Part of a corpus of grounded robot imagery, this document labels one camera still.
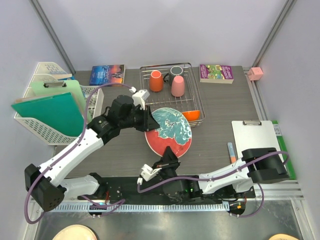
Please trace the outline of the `red and teal floral plate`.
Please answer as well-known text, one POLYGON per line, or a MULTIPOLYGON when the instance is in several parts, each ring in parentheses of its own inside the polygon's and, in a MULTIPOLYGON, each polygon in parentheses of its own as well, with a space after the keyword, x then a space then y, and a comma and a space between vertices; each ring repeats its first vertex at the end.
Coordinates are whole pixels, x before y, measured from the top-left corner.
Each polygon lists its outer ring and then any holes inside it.
POLYGON ((150 149, 157 155, 163 156, 166 147, 182 157, 192 143, 192 129, 185 116, 178 110, 162 107, 152 112, 159 128, 144 133, 150 149))

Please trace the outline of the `orange bowl white inside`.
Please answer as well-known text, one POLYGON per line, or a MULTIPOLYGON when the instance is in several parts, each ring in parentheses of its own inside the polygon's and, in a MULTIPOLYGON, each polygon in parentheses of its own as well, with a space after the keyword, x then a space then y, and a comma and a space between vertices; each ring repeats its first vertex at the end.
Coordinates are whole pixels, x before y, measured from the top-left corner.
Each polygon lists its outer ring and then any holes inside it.
POLYGON ((188 122, 197 121, 200 118, 200 110, 191 110, 182 112, 183 116, 187 119, 188 122))

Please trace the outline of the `orange mug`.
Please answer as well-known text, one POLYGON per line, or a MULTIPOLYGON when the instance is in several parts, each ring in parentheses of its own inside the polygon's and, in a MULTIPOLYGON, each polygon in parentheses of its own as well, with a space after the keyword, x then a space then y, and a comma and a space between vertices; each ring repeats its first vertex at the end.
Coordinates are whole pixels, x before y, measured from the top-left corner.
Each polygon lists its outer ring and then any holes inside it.
POLYGON ((149 88, 153 92, 160 92, 163 89, 164 80, 159 70, 153 70, 149 78, 149 88))

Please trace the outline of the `pink cup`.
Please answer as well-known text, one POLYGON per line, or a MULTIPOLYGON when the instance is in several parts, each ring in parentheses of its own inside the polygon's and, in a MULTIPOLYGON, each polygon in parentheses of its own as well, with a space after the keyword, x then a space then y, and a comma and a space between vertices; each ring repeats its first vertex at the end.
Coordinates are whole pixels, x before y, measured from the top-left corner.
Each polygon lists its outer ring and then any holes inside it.
POLYGON ((174 97, 181 97, 185 93, 185 80, 182 76, 176 76, 171 86, 171 94, 174 97))

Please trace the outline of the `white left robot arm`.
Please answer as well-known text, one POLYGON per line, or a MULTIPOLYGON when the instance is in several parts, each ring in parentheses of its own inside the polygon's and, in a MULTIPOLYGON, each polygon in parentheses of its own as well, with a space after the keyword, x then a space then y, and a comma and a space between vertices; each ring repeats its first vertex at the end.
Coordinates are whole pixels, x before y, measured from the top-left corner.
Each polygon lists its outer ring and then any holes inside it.
POLYGON ((122 129, 135 128, 140 132, 158 129, 160 125, 145 104, 149 95, 146 89, 132 96, 119 95, 113 100, 108 113, 95 117, 63 151, 38 167, 30 164, 24 170, 28 195, 45 212, 56 208, 64 199, 81 195, 102 199, 107 185, 97 173, 72 179, 66 176, 91 153, 117 137, 122 129))

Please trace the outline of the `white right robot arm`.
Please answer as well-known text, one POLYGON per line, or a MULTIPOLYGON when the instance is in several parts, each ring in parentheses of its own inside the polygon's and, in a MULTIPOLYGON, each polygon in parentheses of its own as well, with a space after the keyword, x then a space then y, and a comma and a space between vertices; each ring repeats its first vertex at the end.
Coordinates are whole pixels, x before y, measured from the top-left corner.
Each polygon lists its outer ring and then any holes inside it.
POLYGON ((275 148, 252 148, 242 151, 242 158, 219 170, 194 177, 175 176, 165 179, 148 189, 162 186, 164 193, 174 198, 187 190, 191 195, 213 196, 226 190, 225 199, 246 193, 254 184, 273 184, 289 179, 286 163, 290 155, 275 148))

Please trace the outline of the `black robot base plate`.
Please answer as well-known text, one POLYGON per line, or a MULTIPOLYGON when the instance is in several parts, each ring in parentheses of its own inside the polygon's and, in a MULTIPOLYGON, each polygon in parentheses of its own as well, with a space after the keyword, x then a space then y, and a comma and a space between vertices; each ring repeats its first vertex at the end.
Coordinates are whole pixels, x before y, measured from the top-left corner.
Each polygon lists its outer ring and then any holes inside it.
POLYGON ((102 177, 98 190, 86 197, 90 200, 108 200, 111 204, 124 199, 128 205, 205 205, 220 204, 222 201, 236 201, 256 197, 251 187, 243 193, 236 193, 231 185, 212 194, 203 194, 199 182, 194 180, 175 180, 139 193, 137 177, 102 177))

